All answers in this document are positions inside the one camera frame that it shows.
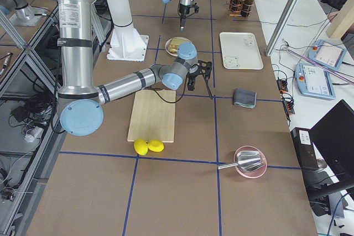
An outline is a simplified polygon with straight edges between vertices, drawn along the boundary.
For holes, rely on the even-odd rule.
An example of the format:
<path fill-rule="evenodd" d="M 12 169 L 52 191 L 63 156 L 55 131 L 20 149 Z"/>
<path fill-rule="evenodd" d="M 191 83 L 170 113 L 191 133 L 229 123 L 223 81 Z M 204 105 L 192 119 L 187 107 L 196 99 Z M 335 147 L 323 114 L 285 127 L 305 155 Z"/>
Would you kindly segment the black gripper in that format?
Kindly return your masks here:
<path fill-rule="evenodd" d="M 194 0 L 180 0 L 178 5 L 178 15 L 180 17 L 180 32 L 185 29 L 186 18 L 198 14 L 199 6 Z"/>
<path fill-rule="evenodd" d="M 194 72 L 188 73 L 188 84 L 187 84 L 188 90 L 193 91 L 195 89 L 195 79 L 198 75 L 201 75 L 204 79 L 208 96 L 210 99 L 213 99 L 214 97 L 212 95 L 209 86 L 209 79 L 212 71 L 212 62 L 199 60 L 195 66 L 196 66 L 196 70 Z"/>

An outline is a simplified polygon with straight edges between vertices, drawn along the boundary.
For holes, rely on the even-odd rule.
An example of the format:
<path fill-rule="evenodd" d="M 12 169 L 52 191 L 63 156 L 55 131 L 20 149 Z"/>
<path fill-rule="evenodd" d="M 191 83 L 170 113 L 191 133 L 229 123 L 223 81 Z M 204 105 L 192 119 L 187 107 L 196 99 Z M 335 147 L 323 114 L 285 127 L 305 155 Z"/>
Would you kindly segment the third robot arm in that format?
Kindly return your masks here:
<path fill-rule="evenodd" d="M 1 11 L 8 15 L 14 10 L 24 10 L 29 6 L 27 0 L 1 0 Z M 193 0 L 180 0 L 178 5 L 178 16 L 180 18 L 180 31 L 185 27 L 188 17 L 199 12 L 199 6 Z"/>

